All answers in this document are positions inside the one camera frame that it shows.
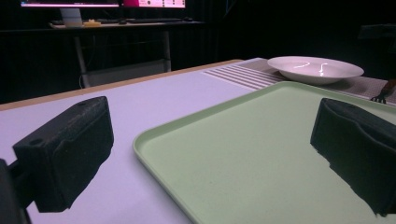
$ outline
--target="pink screen display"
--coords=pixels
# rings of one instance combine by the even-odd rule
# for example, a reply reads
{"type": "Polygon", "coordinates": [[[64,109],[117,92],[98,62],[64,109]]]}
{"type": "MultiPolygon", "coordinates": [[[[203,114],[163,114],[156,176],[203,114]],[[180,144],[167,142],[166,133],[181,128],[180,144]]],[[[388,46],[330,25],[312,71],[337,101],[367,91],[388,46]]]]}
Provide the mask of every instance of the pink screen display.
{"type": "Polygon", "coordinates": [[[186,7],[185,0],[123,0],[125,7],[186,7]]]}

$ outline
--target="white bowl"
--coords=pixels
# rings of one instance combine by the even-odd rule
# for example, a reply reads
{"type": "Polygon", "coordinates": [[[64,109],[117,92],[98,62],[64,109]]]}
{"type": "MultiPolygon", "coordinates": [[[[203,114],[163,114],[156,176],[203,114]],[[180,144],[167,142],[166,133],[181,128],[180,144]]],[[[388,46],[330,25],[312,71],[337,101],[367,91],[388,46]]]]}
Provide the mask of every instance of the white bowl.
{"type": "Polygon", "coordinates": [[[326,85],[347,77],[359,77],[360,67],[332,59],[285,56],[268,60],[268,65],[293,81],[311,85],[326,85]]]}

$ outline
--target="light green tray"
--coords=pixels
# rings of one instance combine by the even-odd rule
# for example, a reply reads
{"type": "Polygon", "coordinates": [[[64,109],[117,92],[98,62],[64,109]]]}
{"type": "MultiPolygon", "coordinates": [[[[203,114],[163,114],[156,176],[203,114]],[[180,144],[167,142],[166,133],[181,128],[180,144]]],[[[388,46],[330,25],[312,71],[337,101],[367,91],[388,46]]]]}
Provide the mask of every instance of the light green tray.
{"type": "Polygon", "coordinates": [[[323,97],[396,124],[395,107],[281,82],[143,132],[134,150],[195,223],[396,223],[310,145],[323,97]]]}

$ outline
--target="white table surface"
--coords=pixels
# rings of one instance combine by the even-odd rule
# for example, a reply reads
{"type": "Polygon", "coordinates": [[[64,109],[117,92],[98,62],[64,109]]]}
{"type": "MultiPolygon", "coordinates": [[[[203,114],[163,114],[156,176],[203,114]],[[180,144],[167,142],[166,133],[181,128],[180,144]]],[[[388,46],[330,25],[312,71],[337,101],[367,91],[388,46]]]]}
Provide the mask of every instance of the white table surface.
{"type": "MultiPolygon", "coordinates": [[[[254,67],[258,64],[261,67],[262,62],[265,61],[258,58],[233,63],[232,66],[252,64],[254,67]]],[[[38,213],[35,203],[32,203],[28,207],[32,222],[191,223],[137,159],[133,141],[149,128],[254,91],[208,75],[213,69],[221,72],[223,68],[228,70],[229,66],[226,64],[0,111],[0,158],[11,164],[16,160],[12,149],[15,143],[71,105],[101,95],[106,96],[109,102],[115,137],[110,157],[70,209],[62,213],[38,213]]],[[[264,70],[259,69],[260,73],[274,72],[265,70],[267,68],[265,65],[264,70]]]]}

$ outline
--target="wooden table edge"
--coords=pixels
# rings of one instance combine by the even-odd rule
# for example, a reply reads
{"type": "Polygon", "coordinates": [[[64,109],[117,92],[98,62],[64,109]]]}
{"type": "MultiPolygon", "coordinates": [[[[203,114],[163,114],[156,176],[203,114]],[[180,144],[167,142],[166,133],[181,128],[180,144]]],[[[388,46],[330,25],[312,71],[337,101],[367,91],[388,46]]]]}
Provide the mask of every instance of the wooden table edge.
{"type": "Polygon", "coordinates": [[[170,77],[170,76],[180,75],[183,73],[188,73],[188,72],[206,69],[206,68],[210,68],[210,67],[222,66],[225,64],[229,64],[229,63],[238,63],[241,61],[243,61],[243,60],[233,59],[233,60],[219,62],[219,63],[210,63],[210,64],[195,66],[195,67],[191,67],[191,68],[180,69],[180,70],[176,70],[176,71],[172,71],[172,72],[160,73],[160,74],[152,75],[152,76],[148,76],[148,77],[138,77],[138,78],[134,78],[134,79],[128,79],[128,80],[123,80],[123,81],[119,81],[119,82],[108,83],[105,85],[89,87],[89,88],[81,89],[81,90],[66,91],[66,92],[62,92],[62,93],[56,93],[56,94],[52,94],[52,95],[41,96],[41,97],[36,97],[36,98],[32,98],[32,99],[6,103],[6,104],[0,105],[0,111],[23,107],[23,106],[27,106],[27,105],[42,104],[42,103],[46,103],[46,102],[50,102],[50,101],[68,98],[68,97],[84,95],[84,94],[91,93],[91,92],[104,91],[104,90],[117,88],[117,87],[121,87],[121,86],[125,86],[125,85],[130,85],[130,84],[134,84],[134,83],[138,83],[138,82],[149,81],[149,80],[152,80],[155,78],[170,77]]]}

